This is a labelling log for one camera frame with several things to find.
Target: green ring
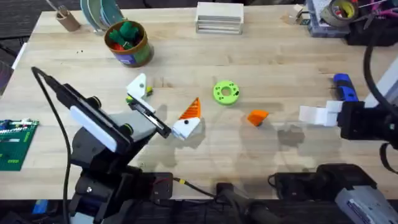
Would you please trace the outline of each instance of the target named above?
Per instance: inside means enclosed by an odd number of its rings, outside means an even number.
[[[221,92],[225,88],[229,89],[229,96],[225,96]],[[213,87],[213,96],[218,103],[222,105],[231,105],[239,98],[239,87],[229,80],[220,81]]]

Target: circuit board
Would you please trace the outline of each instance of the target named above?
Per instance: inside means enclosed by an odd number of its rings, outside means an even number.
[[[0,120],[0,171],[20,171],[38,121]]]

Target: cable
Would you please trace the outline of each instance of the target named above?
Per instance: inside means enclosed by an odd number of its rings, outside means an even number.
[[[145,8],[147,8],[147,9],[153,8],[150,4],[148,4],[147,0],[142,0],[142,3],[144,4]]]
[[[192,185],[191,183],[189,183],[188,181],[186,181],[184,179],[181,179],[181,178],[178,178],[178,177],[174,177],[173,180],[177,181],[180,184],[187,185],[188,187],[192,188],[193,190],[196,190],[197,192],[200,192],[200,193],[202,193],[204,195],[207,195],[207,196],[209,196],[211,198],[215,198],[216,197],[215,195],[213,195],[213,194],[211,194],[209,192],[206,192],[206,191],[204,191],[202,189],[199,189],[198,187]]]
[[[268,181],[268,184],[269,184],[273,189],[276,189],[276,185],[273,184],[273,183],[271,183],[271,178],[274,178],[274,177],[275,177],[275,174],[269,175],[267,181]]]
[[[377,86],[374,83],[371,73],[371,58],[372,58],[373,47],[375,46],[376,42],[379,40],[381,34],[385,31],[388,25],[389,22],[386,21],[378,28],[378,30],[373,31],[372,38],[369,41],[368,46],[366,47],[363,58],[363,74],[366,81],[366,85],[368,86],[369,91],[372,93],[375,99],[380,103],[381,106],[383,106],[386,110],[388,110],[395,117],[395,119],[398,119],[398,110],[392,104],[390,104],[377,89]]]
[[[236,202],[228,198],[225,194],[221,193],[221,196],[224,196],[224,198],[229,202],[229,204],[232,206],[232,209],[234,211],[234,216],[235,216],[235,221],[236,224],[243,224],[242,219],[241,219],[241,212],[239,211],[238,205]]]
[[[47,92],[47,90],[45,89],[43,82],[41,81],[39,75],[41,75],[42,77],[47,77],[47,75],[41,71],[40,69],[36,68],[36,67],[32,67],[32,72],[34,77],[37,80],[37,83],[39,84],[40,88],[43,91],[43,94],[45,96],[45,98],[47,99],[47,102],[49,103],[52,113],[55,116],[55,119],[58,122],[58,125],[60,126],[63,138],[65,139],[65,144],[67,145],[67,169],[65,171],[65,180],[63,181],[63,197],[62,197],[62,204],[63,204],[63,219],[65,221],[65,224],[70,224],[70,219],[69,219],[69,212],[68,212],[68,182],[69,182],[69,173],[70,173],[70,154],[71,154],[71,150],[70,150],[70,143],[69,143],[69,139],[68,139],[68,134],[65,130],[65,128],[63,127],[61,118],[57,112],[57,110],[54,107],[54,104],[52,103],[52,100],[49,96],[49,93]]]
[[[205,207],[205,215],[203,216],[203,223],[207,223],[207,206]]]

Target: green object in cup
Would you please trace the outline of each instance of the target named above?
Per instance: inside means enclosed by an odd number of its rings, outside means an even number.
[[[113,30],[113,31],[109,34],[109,37],[110,37],[113,41],[115,41],[116,43],[122,45],[122,47],[123,47],[125,50],[131,49],[131,48],[133,47],[128,41],[125,41],[125,40],[123,39],[123,37],[120,35],[120,33],[119,33],[117,30]]]
[[[124,22],[119,32],[124,40],[134,42],[139,30],[137,27],[133,27],[131,22]]]

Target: wooden table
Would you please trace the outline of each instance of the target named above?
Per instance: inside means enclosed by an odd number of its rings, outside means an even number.
[[[245,7],[243,35],[196,34],[195,9],[125,10],[130,20],[146,28],[155,48],[142,68],[123,67],[105,47],[103,37],[90,32],[80,11],[81,30],[68,33],[42,13],[27,49],[0,100],[2,119],[38,119],[38,128],[20,172],[0,172],[1,199],[61,198],[66,149],[60,128],[30,71],[37,66],[86,97],[96,95],[108,113],[129,111],[125,86],[138,74],[147,75],[154,94],[147,100],[170,126],[199,97],[202,133],[185,142],[156,135],[131,162],[145,171],[169,171],[214,191],[232,182],[252,197],[275,198],[267,176],[277,171],[313,170],[327,162],[361,166],[387,198],[398,198],[398,177],[385,170],[378,156],[380,142],[340,139],[338,128],[298,122],[299,106],[325,106],[331,96],[330,78],[348,73],[358,95],[368,90],[362,74],[364,47],[340,39],[311,38],[306,27],[286,24],[281,16],[291,6]],[[397,47],[378,48],[373,56],[375,79],[395,59]],[[232,80],[240,87],[239,101],[221,106],[213,85]],[[80,128],[55,100],[70,140]],[[270,112],[256,128],[245,117],[251,110]],[[392,165],[398,154],[388,152]],[[80,168],[72,166],[69,197]],[[174,198],[203,197],[176,184]]]

